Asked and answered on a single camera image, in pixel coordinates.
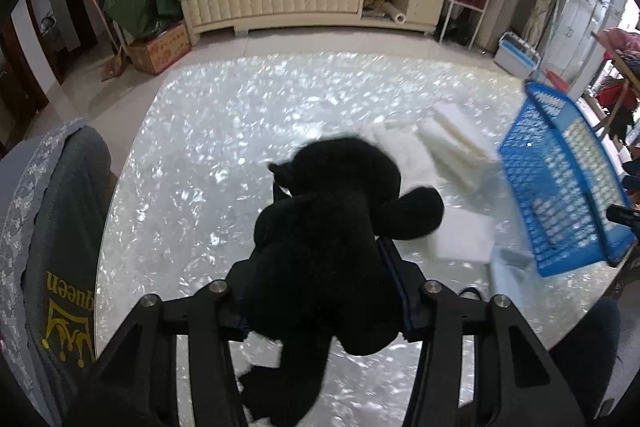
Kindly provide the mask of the black hair band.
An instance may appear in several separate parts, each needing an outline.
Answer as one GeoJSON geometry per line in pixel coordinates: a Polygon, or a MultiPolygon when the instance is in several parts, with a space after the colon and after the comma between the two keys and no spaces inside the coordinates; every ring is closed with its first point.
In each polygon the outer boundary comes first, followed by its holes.
{"type": "Polygon", "coordinates": [[[458,296],[469,300],[480,301],[481,303],[485,301],[483,293],[473,286],[463,288],[462,291],[458,292],[458,296]]]}

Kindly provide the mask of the white sponge block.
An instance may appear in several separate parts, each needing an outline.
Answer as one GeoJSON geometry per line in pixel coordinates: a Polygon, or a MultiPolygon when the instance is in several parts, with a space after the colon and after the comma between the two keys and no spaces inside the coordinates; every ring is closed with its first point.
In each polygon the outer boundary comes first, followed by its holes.
{"type": "Polygon", "coordinates": [[[447,206],[437,230],[420,239],[397,241],[401,254],[418,254],[439,261],[487,265],[495,247],[496,225],[491,217],[447,206]]]}

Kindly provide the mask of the black plush toy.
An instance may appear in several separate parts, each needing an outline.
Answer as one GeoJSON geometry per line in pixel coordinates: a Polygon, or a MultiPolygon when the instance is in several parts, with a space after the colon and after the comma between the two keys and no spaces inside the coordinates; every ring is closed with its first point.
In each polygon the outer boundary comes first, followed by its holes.
{"type": "Polygon", "coordinates": [[[282,348],[278,366],[254,365],[239,381],[251,419],[295,426],[320,395],[333,341],[363,357],[399,333],[376,241],[433,233],[445,205],[432,186],[402,191],[396,162],[356,136],[309,143],[269,169],[273,202],[255,222],[240,301],[250,330],[282,348]]]}

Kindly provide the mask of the blue plastic basket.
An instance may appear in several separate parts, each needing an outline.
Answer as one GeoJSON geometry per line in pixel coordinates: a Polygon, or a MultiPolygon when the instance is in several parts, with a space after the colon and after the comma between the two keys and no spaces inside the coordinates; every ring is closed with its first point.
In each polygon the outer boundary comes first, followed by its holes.
{"type": "Polygon", "coordinates": [[[524,93],[499,155],[539,274],[617,267],[636,236],[606,217],[608,207],[628,205],[611,159],[565,94],[535,81],[524,93]]]}

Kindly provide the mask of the white fluffy cloth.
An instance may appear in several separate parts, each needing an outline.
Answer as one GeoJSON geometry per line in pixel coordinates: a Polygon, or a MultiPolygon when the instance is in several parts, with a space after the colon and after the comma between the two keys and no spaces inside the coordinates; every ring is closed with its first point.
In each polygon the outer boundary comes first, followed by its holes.
{"type": "Polygon", "coordinates": [[[357,133],[393,159],[400,172],[401,195],[418,186],[439,187],[435,161],[410,127],[362,124],[357,128],[357,133]]]}

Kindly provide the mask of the white folded towel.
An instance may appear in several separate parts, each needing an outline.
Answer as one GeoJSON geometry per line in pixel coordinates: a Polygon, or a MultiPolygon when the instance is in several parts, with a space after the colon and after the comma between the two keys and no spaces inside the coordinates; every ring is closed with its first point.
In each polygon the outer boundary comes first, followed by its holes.
{"type": "Polygon", "coordinates": [[[470,192],[500,170],[497,147],[457,104],[436,102],[418,132],[427,150],[470,192]]]}

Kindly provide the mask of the grey chair with lace cover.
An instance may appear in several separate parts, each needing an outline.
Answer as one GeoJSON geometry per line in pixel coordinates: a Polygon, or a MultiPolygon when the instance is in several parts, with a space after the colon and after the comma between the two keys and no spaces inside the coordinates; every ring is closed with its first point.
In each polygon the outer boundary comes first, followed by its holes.
{"type": "Polygon", "coordinates": [[[1,161],[1,370],[49,426],[62,425],[96,359],[96,270],[113,173],[80,119],[1,161]]]}

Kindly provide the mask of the white blue storage box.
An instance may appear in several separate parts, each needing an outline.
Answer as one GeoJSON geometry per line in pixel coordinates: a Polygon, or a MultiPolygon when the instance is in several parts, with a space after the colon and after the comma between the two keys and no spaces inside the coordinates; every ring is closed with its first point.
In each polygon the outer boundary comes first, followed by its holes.
{"type": "Polygon", "coordinates": [[[540,55],[527,41],[507,31],[498,41],[494,63],[509,75],[525,80],[538,68],[540,55]]]}

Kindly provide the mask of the white paper roll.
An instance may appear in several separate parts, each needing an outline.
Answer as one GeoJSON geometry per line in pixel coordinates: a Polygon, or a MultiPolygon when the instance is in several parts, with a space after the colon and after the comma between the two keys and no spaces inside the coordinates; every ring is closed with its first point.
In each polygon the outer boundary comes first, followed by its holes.
{"type": "Polygon", "coordinates": [[[406,14],[397,9],[393,3],[388,1],[384,2],[381,9],[385,15],[387,15],[395,24],[402,25],[406,22],[406,14]]]}

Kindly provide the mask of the cream tv cabinet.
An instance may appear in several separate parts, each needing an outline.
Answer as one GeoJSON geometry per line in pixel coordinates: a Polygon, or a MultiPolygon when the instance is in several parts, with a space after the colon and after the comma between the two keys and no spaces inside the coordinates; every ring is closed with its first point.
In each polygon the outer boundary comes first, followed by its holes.
{"type": "Polygon", "coordinates": [[[292,27],[359,27],[398,29],[431,34],[444,0],[179,0],[192,43],[200,35],[232,29],[242,36],[252,30],[292,27]],[[395,24],[381,9],[393,3],[406,14],[395,24]]]}

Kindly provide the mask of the pile of clothes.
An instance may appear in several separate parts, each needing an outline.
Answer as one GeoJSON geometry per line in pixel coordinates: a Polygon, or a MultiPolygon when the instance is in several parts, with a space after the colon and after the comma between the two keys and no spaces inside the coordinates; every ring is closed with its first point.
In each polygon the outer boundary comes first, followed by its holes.
{"type": "Polygon", "coordinates": [[[639,78],[640,35],[637,31],[608,28],[601,30],[597,39],[605,49],[615,51],[628,69],[639,78]]]}

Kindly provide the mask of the broom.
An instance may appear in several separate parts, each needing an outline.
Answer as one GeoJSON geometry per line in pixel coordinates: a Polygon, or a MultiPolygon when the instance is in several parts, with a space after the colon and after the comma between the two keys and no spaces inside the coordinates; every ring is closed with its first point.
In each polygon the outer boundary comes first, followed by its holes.
{"type": "Polygon", "coordinates": [[[106,31],[108,42],[110,43],[113,55],[101,66],[101,81],[105,82],[120,77],[128,67],[129,61],[124,46],[116,40],[110,25],[107,23],[105,14],[99,6],[98,0],[91,0],[100,21],[106,31]]]}

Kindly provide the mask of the cardboard box on floor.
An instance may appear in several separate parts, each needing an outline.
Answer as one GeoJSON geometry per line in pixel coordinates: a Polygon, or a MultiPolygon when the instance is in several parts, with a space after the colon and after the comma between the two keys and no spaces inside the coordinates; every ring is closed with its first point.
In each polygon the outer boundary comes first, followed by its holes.
{"type": "Polygon", "coordinates": [[[158,75],[191,51],[186,24],[180,22],[148,41],[134,41],[128,56],[139,72],[158,75]]]}

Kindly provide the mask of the green bag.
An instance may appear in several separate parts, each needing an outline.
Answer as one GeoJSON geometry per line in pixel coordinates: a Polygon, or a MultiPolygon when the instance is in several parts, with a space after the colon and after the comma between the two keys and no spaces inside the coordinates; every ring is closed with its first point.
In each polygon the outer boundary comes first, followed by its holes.
{"type": "Polygon", "coordinates": [[[103,9],[134,40],[154,39],[183,19],[177,0],[105,0],[103,9]]]}

